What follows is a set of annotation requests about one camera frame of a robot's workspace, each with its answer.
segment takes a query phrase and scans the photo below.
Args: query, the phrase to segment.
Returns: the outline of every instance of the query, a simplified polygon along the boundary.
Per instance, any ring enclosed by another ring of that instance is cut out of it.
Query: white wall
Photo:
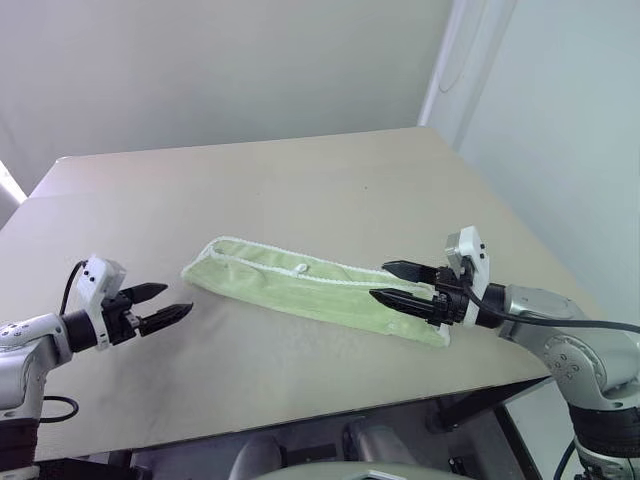
[[[481,24],[471,46],[461,36],[459,48],[470,54],[445,75],[461,80],[442,88],[429,124],[485,176],[609,319],[638,323],[640,3],[484,5],[476,18],[493,27]],[[476,25],[469,23],[466,38]],[[551,478],[571,436],[566,405],[552,385],[509,410],[542,477]]]
[[[450,0],[0,3],[0,158],[415,125]]]

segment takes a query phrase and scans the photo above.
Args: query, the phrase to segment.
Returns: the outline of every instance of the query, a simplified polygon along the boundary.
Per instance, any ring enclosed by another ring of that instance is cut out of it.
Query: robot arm
[[[541,289],[489,284],[489,256],[475,227],[451,235],[445,252],[449,267],[405,261],[383,266],[405,280],[434,285],[431,300],[396,289],[371,294],[390,308],[434,325],[501,328],[500,336],[535,354],[556,380],[569,407],[586,478],[638,478],[638,344],[619,330],[574,328],[591,325],[565,297]],[[603,323],[592,325],[602,327]]]
[[[116,262],[90,258],[78,280],[82,309],[53,313],[0,328],[0,480],[33,479],[37,430],[49,371],[74,353],[104,350],[178,322],[191,304],[172,305],[140,318],[134,304],[158,295],[164,284],[145,283],[120,290],[125,271]]]

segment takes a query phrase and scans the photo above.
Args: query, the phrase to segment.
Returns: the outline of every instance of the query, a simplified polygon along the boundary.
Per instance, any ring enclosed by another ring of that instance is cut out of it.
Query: black cable
[[[605,320],[557,320],[554,318],[532,318],[511,315],[509,313],[495,310],[493,307],[480,300],[478,296],[473,293],[471,285],[469,285],[468,282],[462,284],[462,289],[480,310],[490,313],[491,315],[495,315],[503,320],[508,320],[509,322],[528,323],[529,325],[539,325],[541,327],[604,328],[608,330],[623,330],[625,332],[640,334],[640,326],[629,323],[608,322]]]
[[[569,463],[569,459],[571,458],[571,454],[576,449],[575,443],[571,440],[571,443],[567,447],[567,449],[562,454],[562,458],[560,459],[560,463],[556,468],[556,473],[553,474],[553,480],[561,480],[562,474],[564,473],[564,469],[567,468],[567,463]]]
[[[86,260],[80,260],[78,263],[76,263],[73,267],[73,269],[71,270],[71,273],[69,274],[69,278],[67,279],[67,284],[64,287],[64,293],[62,295],[62,303],[60,305],[60,316],[64,315],[64,312],[67,310],[67,302],[69,300],[69,293],[71,292],[71,287],[73,285],[73,280],[76,278],[76,275],[78,274],[78,271],[81,268],[84,268],[84,266],[87,264]],[[78,405],[78,402],[76,402],[74,399],[72,398],[68,398],[68,397],[61,397],[61,396],[57,396],[57,395],[45,395],[43,397],[44,401],[56,401],[56,402],[63,402],[66,403],[67,405],[71,406],[71,412],[67,413],[66,415],[60,415],[59,417],[50,417],[50,418],[41,418],[40,419],[40,423],[59,423],[59,422],[64,422],[65,420],[69,420],[70,418],[73,418],[77,415],[78,410],[80,409],[80,406]]]
[[[78,270],[84,267],[87,264],[86,260],[80,260],[75,264],[73,270],[71,270],[71,274],[69,275],[69,279],[67,280],[67,285],[64,287],[64,294],[62,295],[62,305],[60,305],[60,314],[64,315],[65,310],[67,309],[67,301],[69,300],[69,292],[71,292],[71,286],[73,285],[73,280],[76,278],[78,274]]]
[[[72,398],[68,398],[68,397],[60,397],[57,395],[47,395],[44,397],[45,401],[55,401],[55,402],[62,402],[62,403],[66,403],[67,405],[71,406],[71,411],[65,415],[60,415],[59,417],[48,417],[48,418],[41,418],[40,419],[40,423],[59,423],[59,422],[64,422],[65,420],[69,420],[70,418],[75,417],[78,414],[78,410],[80,410],[80,407],[78,406],[78,402],[76,402],[74,399]]]

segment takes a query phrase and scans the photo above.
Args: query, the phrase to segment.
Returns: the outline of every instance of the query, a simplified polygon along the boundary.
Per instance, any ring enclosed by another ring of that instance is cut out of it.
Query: green towel
[[[398,288],[431,298],[433,290],[388,272],[348,267],[233,237],[219,237],[185,267],[182,278],[221,295],[280,312],[351,328],[449,344],[446,325],[425,321],[378,303],[371,288]]]

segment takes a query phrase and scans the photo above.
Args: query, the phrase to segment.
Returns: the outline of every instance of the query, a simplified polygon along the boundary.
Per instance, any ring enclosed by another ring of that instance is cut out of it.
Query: beige tabletop
[[[429,129],[65,158],[0,230],[2,320],[59,307],[91,253],[120,262],[125,286],[165,282],[150,313],[195,302],[180,324],[49,375],[47,393],[80,404],[43,425],[38,459],[158,445],[546,374],[482,328],[425,345],[297,318],[180,279],[219,235],[340,263],[445,264],[449,233],[476,225],[492,281],[593,301],[484,181]]]

